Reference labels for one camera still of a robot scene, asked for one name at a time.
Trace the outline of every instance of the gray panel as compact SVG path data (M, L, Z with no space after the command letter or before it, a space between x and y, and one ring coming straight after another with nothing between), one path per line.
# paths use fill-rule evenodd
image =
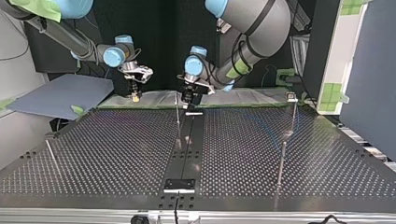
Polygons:
M7 108L19 112L60 119L78 119L76 105L89 111L111 92L111 80L97 77L64 75L17 99Z
M396 212L396 174L313 110L299 110L280 189L291 108L210 109L197 118L189 151L200 158L187 160L183 175L197 179L193 209Z
M396 160L394 58L396 1L371 2L361 27L341 121Z

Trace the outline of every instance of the perforated metal plate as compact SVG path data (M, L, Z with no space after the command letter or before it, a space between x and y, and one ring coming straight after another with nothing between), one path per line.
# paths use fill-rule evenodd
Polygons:
M174 209L162 187L181 176L196 189L180 210L396 213L396 174L309 108L183 120L178 133L173 110L97 111L50 141L56 161L42 147L1 171L0 207Z
M198 179L194 209L396 212L396 174L310 109L299 109L292 129L292 111L206 110L192 131L203 123L205 133L190 147L202 148L202 160L190 161L183 176Z
M172 110L95 112L50 141L56 161L45 149L1 180L0 198L138 198L156 209L152 200L163 192L176 120Z

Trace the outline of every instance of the vertical metal post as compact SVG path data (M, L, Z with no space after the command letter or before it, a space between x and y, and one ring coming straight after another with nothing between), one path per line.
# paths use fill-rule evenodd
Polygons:
M50 146L50 141L46 140L46 144L47 144L47 148L49 149L50 156L52 157L53 160L56 160L55 155L53 154L53 151L52 151L52 147Z
M293 120L291 121L291 134L294 133L294 125L295 125L295 120L296 120L296 112L297 112L297 102L294 103L294 108L293 108Z
M285 163L285 156L286 156L286 142L282 143L282 155L280 157L280 164L279 164L279 174L277 175L277 185L280 187L282 185L282 175L283 175L283 166Z

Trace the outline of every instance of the metal rod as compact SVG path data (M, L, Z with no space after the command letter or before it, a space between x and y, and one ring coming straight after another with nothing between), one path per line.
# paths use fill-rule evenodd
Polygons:
M46 140L46 144L47 144L47 148L49 149L50 156L52 157L53 160L56 160L55 155L53 154L53 151L52 151L52 147L50 146L50 141Z
M42 20L39 17L34 17L28 22L39 30L40 33L49 36L78 56L87 55L90 51L90 43L87 38L64 21L58 23L52 20L45 20L46 27L43 27Z
M294 133L294 125L295 125L295 120L296 120L296 112L297 112L297 102L294 103L294 108L293 108L293 121L291 122L291 134Z
M277 175L277 185L280 187L282 185L282 175L283 175L283 166L285 163L286 156L286 142L282 143L282 155L280 156L280 164L279 164L279 174Z

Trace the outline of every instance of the green tape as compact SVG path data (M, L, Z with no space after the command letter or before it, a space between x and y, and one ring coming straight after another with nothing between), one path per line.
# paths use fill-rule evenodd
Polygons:
M242 60L239 60L239 61L235 64L235 68L238 70L238 72L240 72L240 73L242 73L242 74L244 74L244 75L247 75L248 72L249 72L248 66L247 66ZM236 78L238 78L238 77L240 77L240 76L239 76L239 74L235 71L235 69L231 69L230 72L228 72L228 74L227 74L226 77L229 77L229 78L232 78L232 79L236 79Z
M12 104L12 102L14 102L14 99L6 99L6 100L2 100L0 101L0 110L4 110L7 109L7 106Z
M364 0L344 0L341 8L341 15L359 15L361 13L361 6L363 6Z
M320 98L319 111L334 112L337 105L342 100L342 84L326 83Z
M73 110L73 112L75 112L77 115L79 115L80 117L84 116L85 111L83 108L81 108L78 105L71 105L71 108Z
M276 71L276 85L277 86L293 86L293 84L286 83L284 80L281 80L280 79L281 76L294 77L295 76L294 68L278 69Z
M44 17L53 21L61 21L61 9L58 4L51 0L9 0L14 6L22 7L37 16Z

